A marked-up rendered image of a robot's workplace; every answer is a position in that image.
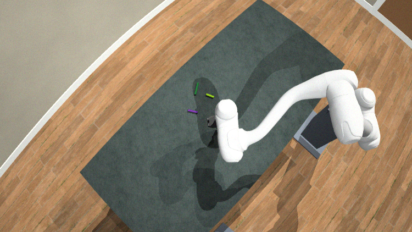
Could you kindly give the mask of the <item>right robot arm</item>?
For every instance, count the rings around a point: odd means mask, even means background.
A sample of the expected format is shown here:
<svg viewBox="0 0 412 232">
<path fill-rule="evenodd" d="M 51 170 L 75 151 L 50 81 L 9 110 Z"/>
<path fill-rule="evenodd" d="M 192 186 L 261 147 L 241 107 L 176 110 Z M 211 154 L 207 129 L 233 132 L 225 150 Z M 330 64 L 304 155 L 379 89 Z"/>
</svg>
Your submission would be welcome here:
<svg viewBox="0 0 412 232">
<path fill-rule="evenodd" d="M 238 128 L 237 107 L 232 100 L 221 100 L 215 108 L 218 145 L 226 162 L 239 162 L 249 145 L 261 140 L 294 103 L 313 98 L 327 98 L 332 126 L 338 140 L 358 142 L 365 150 L 377 148 L 380 131 L 375 116 L 376 98 L 369 88 L 359 88 L 351 70 L 333 70 L 288 90 L 268 115 L 252 131 Z"/>
</svg>

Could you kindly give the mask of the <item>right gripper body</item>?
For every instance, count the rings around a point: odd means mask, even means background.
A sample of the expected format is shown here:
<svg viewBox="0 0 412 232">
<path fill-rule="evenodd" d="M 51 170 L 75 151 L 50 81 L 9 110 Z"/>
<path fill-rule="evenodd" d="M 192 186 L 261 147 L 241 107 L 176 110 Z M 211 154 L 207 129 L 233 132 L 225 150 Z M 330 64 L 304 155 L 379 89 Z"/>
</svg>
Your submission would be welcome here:
<svg viewBox="0 0 412 232">
<path fill-rule="evenodd" d="M 215 120 L 215 115 L 210 116 L 209 118 L 207 118 L 207 123 L 208 123 L 208 127 L 210 127 L 210 128 L 217 128 L 217 126 L 216 126 L 216 120 Z"/>
</svg>

